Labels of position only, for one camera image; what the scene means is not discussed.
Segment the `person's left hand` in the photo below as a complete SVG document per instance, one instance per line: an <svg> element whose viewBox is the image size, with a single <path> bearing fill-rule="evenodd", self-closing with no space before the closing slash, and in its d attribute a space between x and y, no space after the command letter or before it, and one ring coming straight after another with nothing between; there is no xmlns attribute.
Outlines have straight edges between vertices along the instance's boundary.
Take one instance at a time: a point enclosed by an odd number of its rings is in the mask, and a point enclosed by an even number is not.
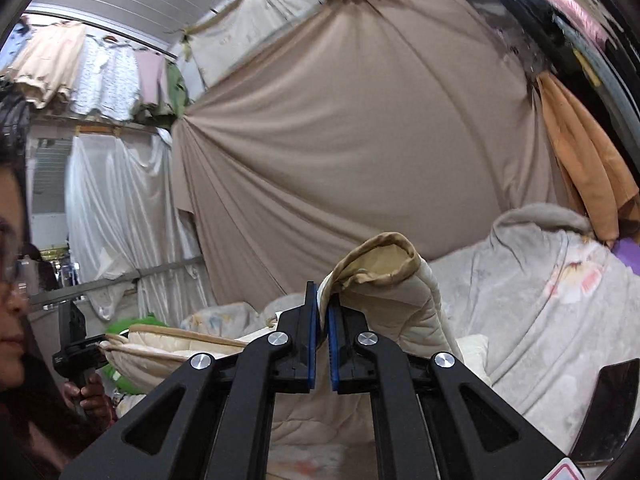
<svg viewBox="0 0 640 480"><path fill-rule="evenodd" d="M64 382L62 395L66 405L73 411L81 408L86 421L99 432L104 432L114 424L114 408L111 398L105 393L101 377L93 373L79 387L74 382Z"/></svg>

